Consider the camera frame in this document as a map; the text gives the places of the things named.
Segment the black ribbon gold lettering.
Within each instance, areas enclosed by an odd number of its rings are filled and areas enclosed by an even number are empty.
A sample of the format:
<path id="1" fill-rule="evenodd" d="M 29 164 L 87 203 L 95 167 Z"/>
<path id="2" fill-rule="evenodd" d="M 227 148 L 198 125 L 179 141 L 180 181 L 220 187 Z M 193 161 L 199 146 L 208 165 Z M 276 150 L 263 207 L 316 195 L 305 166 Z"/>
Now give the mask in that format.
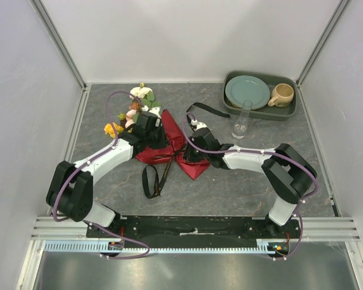
<path id="1" fill-rule="evenodd" d="M 210 162 L 206 160 L 199 163 L 186 162 L 183 159 L 183 153 L 188 144 L 186 137 L 168 111 L 163 112 L 163 121 L 169 146 L 163 149 L 147 147 L 136 156 L 137 160 L 146 164 L 142 172 L 142 186 L 148 199 L 160 196 L 173 162 L 176 162 L 182 171 L 193 180 L 210 166 Z"/>

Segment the flower bouquet red paper wrap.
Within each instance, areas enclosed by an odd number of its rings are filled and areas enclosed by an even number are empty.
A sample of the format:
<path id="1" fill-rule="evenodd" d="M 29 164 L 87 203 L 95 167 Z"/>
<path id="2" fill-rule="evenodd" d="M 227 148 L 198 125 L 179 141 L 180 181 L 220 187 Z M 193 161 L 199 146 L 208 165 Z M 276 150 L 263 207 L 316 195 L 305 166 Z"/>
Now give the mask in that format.
<path id="1" fill-rule="evenodd" d="M 109 137 L 115 138 L 116 135 L 121 135 L 129 125 L 136 123 L 144 105 L 149 108 L 160 106 L 160 103 L 155 101 L 153 90 L 143 83 L 130 90 L 129 98 L 131 99 L 129 111 L 118 116 L 120 123 L 105 125 L 104 132 Z M 190 178 L 197 179 L 209 167 L 209 163 L 207 161 L 197 163 L 186 161 L 183 158 L 186 138 L 181 129 L 168 111 L 162 113 L 162 121 L 164 122 L 166 144 L 157 146 L 155 149 L 147 145 L 143 152 L 136 155 L 135 159 L 152 166 L 175 161 Z"/>

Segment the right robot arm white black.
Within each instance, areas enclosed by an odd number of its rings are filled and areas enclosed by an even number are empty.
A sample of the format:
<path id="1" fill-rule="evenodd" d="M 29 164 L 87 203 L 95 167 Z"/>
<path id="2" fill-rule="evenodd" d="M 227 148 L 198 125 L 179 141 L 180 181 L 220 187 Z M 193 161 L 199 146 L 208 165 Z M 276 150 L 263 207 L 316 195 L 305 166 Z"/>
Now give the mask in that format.
<path id="1" fill-rule="evenodd" d="M 224 170 L 248 170 L 262 173 L 273 187 L 277 198 L 267 215 L 266 233 L 280 237 L 287 230 L 298 204 L 317 185 L 315 169 L 289 144 L 275 149 L 249 149 L 234 144 L 221 144 L 202 122 L 192 126 L 184 159 L 190 163 L 207 161 Z"/>

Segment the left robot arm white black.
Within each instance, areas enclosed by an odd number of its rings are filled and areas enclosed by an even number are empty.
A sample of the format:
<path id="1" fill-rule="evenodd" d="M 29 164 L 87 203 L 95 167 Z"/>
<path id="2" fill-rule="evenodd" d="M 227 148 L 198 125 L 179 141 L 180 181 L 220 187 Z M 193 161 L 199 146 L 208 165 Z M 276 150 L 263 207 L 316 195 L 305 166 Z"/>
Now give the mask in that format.
<path id="1" fill-rule="evenodd" d="M 119 214 L 94 201 L 94 185 L 112 169 L 133 159 L 147 147 L 160 149 L 167 145 L 162 110 L 155 107 L 139 114 L 134 124 L 103 149 L 76 163 L 60 162 L 46 197 L 54 220 L 71 219 L 100 225 L 99 229 L 106 237 L 116 237 L 121 229 L 117 220 Z"/>

